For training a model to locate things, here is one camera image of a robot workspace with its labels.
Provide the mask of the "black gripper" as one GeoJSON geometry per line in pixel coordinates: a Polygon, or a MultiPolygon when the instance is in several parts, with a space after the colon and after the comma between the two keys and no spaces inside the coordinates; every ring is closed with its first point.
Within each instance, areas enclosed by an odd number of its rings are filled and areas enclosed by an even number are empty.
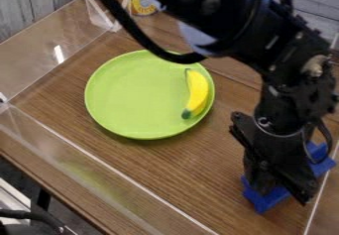
{"type": "Polygon", "coordinates": [[[296,201],[306,205],[319,189],[319,182],[311,164],[320,164],[332,148],[332,137],[322,120],[311,121],[291,134],[278,134],[264,127],[254,117],[234,112],[234,125],[230,132],[243,145],[246,179],[254,191],[268,194],[282,185],[296,201]],[[318,129],[326,139],[326,154],[312,158],[307,144],[314,130],[318,129]]]}

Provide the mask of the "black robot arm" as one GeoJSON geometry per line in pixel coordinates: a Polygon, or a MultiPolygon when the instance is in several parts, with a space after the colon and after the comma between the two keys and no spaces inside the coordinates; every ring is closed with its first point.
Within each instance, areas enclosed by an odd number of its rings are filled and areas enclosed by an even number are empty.
{"type": "Polygon", "coordinates": [[[166,51],[139,29],[117,0],[99,0],[139,45],[182,64],[231,57],[262,77],[252,115],[232,114],[231,133],[244,146],[246,178],[259,194],[283,186],[300,203],[318,192],[307,150],[323,118],[339,106],[330,44],[294,12],[292,0],[155,0],[182,25],[192,50],[166,51]]]}

